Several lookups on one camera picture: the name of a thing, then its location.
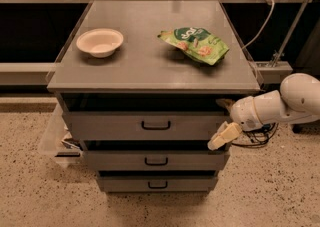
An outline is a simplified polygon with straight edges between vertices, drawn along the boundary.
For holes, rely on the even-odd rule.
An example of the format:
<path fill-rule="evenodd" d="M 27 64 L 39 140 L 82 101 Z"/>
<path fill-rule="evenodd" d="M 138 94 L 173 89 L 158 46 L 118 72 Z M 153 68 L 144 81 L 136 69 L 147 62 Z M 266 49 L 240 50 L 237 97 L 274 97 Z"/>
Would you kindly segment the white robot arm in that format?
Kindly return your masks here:
<path fill-rule="evenodd" d="M 240 136 L 242 132 L 260 129 L 265 124 L 310 123 L 320 119 L 320 81 L 304 73 L 283 79 L 280 90 L 248 96 L 236 102 L 218 99 L 219 106 L 230 113 L 231 123 L 223 122 L 207 146 L 216 150 Z"/>

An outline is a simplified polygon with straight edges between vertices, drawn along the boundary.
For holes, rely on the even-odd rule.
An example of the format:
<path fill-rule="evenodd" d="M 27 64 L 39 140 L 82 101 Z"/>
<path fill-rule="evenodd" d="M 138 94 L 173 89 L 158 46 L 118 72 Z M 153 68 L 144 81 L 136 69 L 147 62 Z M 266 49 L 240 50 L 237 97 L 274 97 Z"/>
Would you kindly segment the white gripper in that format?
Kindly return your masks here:
<path fill-rule="evenodd" d="M 235 140 L 241 135 L 242 130 L 252 131 L 259 128 L 259 119 L 257 117 L 254 98 L 252 96 L 240 99 L 236 102 L 232 99 L 220 98 L 216 100 L 216 104 L 228 111 L 231 110 L 230 117 L 234 122 L 223 122 L 221 124 L 217 132 L 207 143 L 209 150 L 216 150 Z"/>

